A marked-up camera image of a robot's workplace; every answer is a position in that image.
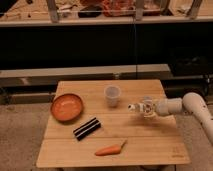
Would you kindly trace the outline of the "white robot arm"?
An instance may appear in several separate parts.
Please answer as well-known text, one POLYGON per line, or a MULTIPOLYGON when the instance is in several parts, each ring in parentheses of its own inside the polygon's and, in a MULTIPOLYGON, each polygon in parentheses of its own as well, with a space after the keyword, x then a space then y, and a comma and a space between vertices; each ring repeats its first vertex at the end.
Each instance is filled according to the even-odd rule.
POLYGON ((202 128, 213 145, 213 116, 203 97, 197 93, 186 93, 182 98, 164 98, 145 100, 142 112, 145 117, 157 114, 167 117, 173 114, 190 114, 202 125, 202 128))

